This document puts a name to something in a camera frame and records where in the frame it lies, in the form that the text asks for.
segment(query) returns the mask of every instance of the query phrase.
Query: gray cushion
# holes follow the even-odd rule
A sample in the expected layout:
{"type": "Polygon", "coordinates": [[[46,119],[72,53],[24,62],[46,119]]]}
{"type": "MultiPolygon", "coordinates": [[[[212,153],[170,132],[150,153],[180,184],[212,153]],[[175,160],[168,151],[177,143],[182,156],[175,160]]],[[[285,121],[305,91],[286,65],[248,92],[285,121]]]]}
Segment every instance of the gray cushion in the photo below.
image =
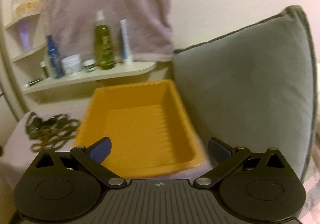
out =
{"type": "Polygon", "coordinates": [[[300,6],[179,50],[174,79],[200,137],[278,147],[303,178],[316,118],[316,62],[300,6]]]}

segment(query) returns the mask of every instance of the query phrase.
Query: small tube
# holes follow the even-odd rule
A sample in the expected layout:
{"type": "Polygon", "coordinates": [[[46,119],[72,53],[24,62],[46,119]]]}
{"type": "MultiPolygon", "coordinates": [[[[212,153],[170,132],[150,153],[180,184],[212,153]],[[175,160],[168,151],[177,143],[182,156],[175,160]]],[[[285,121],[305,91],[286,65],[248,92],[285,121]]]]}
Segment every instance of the small tube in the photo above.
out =
{"type": "Polygon", "coordinates": [[[122,39],[123,39],[123,62],[125,65],[130,65],[132,64],[132,55],[131,55],[131,50],[130,50],[130,45],[129,45],[129,38],[128,38],[128,31],[127,31],[127,25],[126,25],[126,20],[122,19],[120,21],[121,25],[121,32],[122,32],[122,39]]]}
{"type": "Polygon", "coordinates": [[[30,86],[32,86],[32,85],[35,85],[36,83],[41,82],[41,81],[43,81],[43,78],[39,78],[39,79],[37,79],[37,80],[28,82],[27,84],[24,85],[24,87],[25,87],[25,88],[28,88],[28,87],[30,87],[30,86]]]}
{"type": "Polygon", "coordinates": [[[45,62],[42,61],[42,62],[40,63],[40,66],[41,66],[41,68],[42,68],[42,71],[43,71],[44,76],[45,76],[46,78],[49,78],[49,73],[48,73],[47,65],[45,64],[45,62]]]}

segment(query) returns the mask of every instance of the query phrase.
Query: green spray bottle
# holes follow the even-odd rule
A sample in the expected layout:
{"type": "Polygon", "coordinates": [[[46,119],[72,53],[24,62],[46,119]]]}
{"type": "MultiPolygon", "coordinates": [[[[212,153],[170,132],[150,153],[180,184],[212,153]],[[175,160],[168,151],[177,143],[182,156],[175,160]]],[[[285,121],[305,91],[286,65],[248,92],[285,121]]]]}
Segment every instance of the green spray bottle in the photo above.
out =
{"type": "Polygon", "coordinates": [[[97,63],[102,70],[108,70],[115,66],[110,29],[105,23],[102,10],[97,11],[94,51],[97,63]]]}

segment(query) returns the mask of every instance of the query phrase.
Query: yellow plastic tray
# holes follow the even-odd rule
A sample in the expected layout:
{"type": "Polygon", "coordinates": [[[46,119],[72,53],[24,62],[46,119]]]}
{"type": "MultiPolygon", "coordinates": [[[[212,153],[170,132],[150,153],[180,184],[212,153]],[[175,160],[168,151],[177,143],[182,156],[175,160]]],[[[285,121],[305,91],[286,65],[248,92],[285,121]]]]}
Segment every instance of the yellow plastic tray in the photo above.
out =
{"type": "Polygon", "coordinates": [[[202,164],[200,141],[173,81],[97,89],[74,145],[112,142],[102,165],[125,178],[170,174],[202,164]]]}

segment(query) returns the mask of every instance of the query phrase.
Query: white shelf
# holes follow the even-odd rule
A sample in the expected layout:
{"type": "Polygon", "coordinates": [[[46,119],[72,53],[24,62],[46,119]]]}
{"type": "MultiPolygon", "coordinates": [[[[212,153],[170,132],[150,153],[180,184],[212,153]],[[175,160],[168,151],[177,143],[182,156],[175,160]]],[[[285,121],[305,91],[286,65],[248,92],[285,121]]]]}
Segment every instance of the white shelf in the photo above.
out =
{"type": "Polygon", "coordinates": [[[96,81],[102,79],[118,78],[125,76],[140,75],[152,71],[156,67],[156,62],[133,62],[131,65],[117,63],[114,68],[101,70],[97,68],[93,72],[82,71],[75,77],[62,77],[60,79],[48,78],[28,88],[23,88],[24,94],[47,90],[65,85],[71,85],[82,82],[96,81]]]}
{"type": "Polygon", "coordinates": [[[46,46],[47,46],[47,44],[42,44],[40,46],[37,46],[37,47],[31,49],[30,51],[26,51],[23,54],[20,54],[20,55],[18,55],[16,57],[12,58],[11,61],[12,62],[16,62],[16,61],[18,61],[18,60],[20,60],[22,58],[25,58],[27,56],[30,56],[30,55],[36,53],[37,51],[40,51],[42,48],[45,48],[46,46]]]}
{"type": "Polygon", "coordinates": [[[23,19],[26,19],[26,18],[29,19],[29,18],[32,18],[32,17],[40,15],[40,14],[41,14],[41,11],[32,11],[32,12],[21,14],[21,15],[17,16],[16,18],[14,18],[9,24],[5,25],[4,29],[8,29],[9,27],[15,25],[17,22],[19,22],[23,19]]]}

